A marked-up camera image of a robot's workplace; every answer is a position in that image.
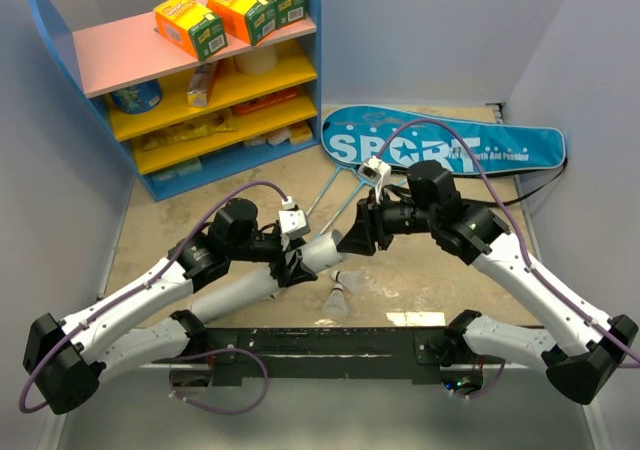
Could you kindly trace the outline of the white shuttlecock tube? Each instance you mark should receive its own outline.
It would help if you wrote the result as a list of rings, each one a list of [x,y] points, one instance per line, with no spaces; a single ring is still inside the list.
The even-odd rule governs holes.
[[[323,271],[345,259],[337,250],[342,238],[343,234],[339,230],[331,230],[295,250],[292,255],[299,258],[304,273],[284,287],[280,287],[271,276],[269,267],[263,265],[231,283],[207,291],[204,296],[195,297],[189,310],[202,323],[209,323],[285,288],[313,282]]]

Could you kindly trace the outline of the white shuttlecock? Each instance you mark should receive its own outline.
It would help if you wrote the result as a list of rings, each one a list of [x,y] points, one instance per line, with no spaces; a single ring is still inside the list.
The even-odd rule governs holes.
[[[331,273],[331,279],[354,295],[361,294],[367,286],[365,271],[334,270]]]
[[[323,313],[330,318],[344,318],[349,310],[344,297],[342,286],[334,286],[322,309]]]

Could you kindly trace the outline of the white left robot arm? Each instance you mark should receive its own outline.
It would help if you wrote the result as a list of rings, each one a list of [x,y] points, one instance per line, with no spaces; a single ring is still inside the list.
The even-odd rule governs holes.
[[[23,356],[28,380],[24,414],[68,413],[99,388],[108,348],[169,304],[225,276],[234,261],[264,262],[277,286],[313,280],[300,247],[310,231],[305,212],[287,197],[276,221],[259,228],[258,209],[244,198],[216,204],[166,257],[134,282],[75,315],[46,313],[29,328]]]

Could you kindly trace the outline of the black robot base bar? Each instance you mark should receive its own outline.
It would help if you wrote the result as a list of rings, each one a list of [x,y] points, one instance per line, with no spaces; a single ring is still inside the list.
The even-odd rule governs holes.
[[[452,386],[480,363],[497,364],[453,344],[442,327],[206,329],[176,357],[163,363],[206,365],[214,386],[237,386],[267,369],[271,379],[405,380]]]

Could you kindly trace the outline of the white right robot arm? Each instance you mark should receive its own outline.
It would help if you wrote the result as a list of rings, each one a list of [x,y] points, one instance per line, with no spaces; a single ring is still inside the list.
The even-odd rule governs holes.
[[[429,345],[442,365],[496,357],[545,374],[575,403],[594,400],[638,333],[632,319],[611,317],[579,297],[528,252],[514,226],[462,198],[453,175],[439,163],[410,166],[407,189],[391,184],[390,166],[376,157],[358,172],[374,187],[358,201],[339,252],[371,256],[396,235],[427,233],[441,250],[499,284],[541,325],[525,328],[466,310]]]

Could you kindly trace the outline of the blue badminton racket right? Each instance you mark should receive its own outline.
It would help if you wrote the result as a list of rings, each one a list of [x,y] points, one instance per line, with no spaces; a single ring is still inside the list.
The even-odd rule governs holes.
[[[333,216],[328,220],[328,222],[321,228],[318,232],[318,236],[324,235],[328,230],[332,228],[335,224],[336,220],[344,213],[347,207],[351,204],[351,202],[360,194],[363,189],[370,188],[371,185],[366,183],[365,181],[361,181],[356,188],[351,192],[351,194],[346,198],[346,200],[340,205],[340,207],[336,210]]]

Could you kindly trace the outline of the blue badminton racket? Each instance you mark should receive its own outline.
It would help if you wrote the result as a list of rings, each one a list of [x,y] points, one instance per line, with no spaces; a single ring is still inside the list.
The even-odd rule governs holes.
[[[309,217],[313,210],[316,208],[316,206],[318,205],[318,203],[320,202],[320,200],[324,197],[324,195],[327,193],[327,191],[329,190],[330,186],[333,184],[333,182],[335,181],[335,179],[338,177],[338,175],[342,172],[342,171],[348,171],[349,168],[344,166],[344,165],[340,165],[340,164],[336,164],[335,165],[335,170],[333,172],[333,174],[329,177],[329,179],[327,180],[327,182],[324,184],[324,186],[322,187],[322,189],[320,190],[320,192],[317,194],[317,196],[315,197],[315,199],[313,200],[312,204],[309,206],[309,208],[306,210],[306,216]]]
[[[360,194],[363,189],[370,188],[371,185],[366,183],[365,181],[361,181],[356,188],[351,192],[351,194],[346,198],[346,200],[340,205],[340,207],[336,210],[333,216],[328,220],[328,222],[321,228],[318,232],[318,236],[324,235],[328,230],[332,228],[335,224],[336,220],[344,213],[347,207],[351,204],[351,202]]]

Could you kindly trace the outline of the silver orange snack pack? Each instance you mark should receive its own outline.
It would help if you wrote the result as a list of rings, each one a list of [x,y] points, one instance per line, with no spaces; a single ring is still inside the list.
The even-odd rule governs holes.
[[[196,68],[187,88],[187,104],[204,108],[209,104],[211,89],[217,77],[218,62],[205,63]]]

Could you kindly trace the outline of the blue sport racket bag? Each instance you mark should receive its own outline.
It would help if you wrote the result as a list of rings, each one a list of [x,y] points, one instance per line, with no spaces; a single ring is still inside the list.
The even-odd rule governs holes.
[[[323,120],[322,146],[337,164],[356,170],[381,153],[392,170],[404,174],[434,160],[457,177],[479,175],[478,161],[491,177],[559,170],[568,163],[561,131],[426,115],[399,109],[353,105]]]

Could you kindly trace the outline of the yellow white small packs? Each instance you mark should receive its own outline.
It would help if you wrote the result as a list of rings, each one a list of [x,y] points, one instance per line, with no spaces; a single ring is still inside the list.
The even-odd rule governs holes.
[[[270,131],[266,134],[253,136],[243,142],[245,147],[255,147],[263,144],[278,146],[289,142],[292,145],[298,145],[311,141],[313,132],[309,124],[303,120],[277,130]]]

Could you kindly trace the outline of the yellow snack bags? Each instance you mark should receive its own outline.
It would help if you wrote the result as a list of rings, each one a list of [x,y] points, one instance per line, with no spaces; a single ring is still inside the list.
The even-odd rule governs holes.
[[[229,133],[237,130],[238,125],[233,112],[225,109],[147,133],[141,137],[141,149],[144,152],[149,152],[217,133]]]

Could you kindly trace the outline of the blue shelf unit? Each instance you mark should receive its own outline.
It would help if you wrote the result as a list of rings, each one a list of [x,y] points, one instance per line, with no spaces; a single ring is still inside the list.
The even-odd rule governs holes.
[[[319,142],[320,0],[166,0],[79,31],[28,1],[76,108],[155,200]]]

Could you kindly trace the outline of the blue round can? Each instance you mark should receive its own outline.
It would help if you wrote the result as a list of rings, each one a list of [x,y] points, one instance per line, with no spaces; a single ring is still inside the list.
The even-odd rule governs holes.
[[[118,110],[137,115],[149,112],[159,105],[163,90],[155,79],[124,87],[110,93]]]

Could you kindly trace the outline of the orange green box middle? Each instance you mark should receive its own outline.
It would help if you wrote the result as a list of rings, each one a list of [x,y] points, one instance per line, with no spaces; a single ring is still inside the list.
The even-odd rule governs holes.
[[[207,7],[223,19],[227,33],[251,46],[276,30],[271,0],[207,0]]]

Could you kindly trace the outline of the orange green box left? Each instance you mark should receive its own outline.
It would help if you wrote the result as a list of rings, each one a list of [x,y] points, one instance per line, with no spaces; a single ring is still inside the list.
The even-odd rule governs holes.
[[[222,18],[196,0],[166,0],[153,14],[159,35],[198,61],[228,46]]]

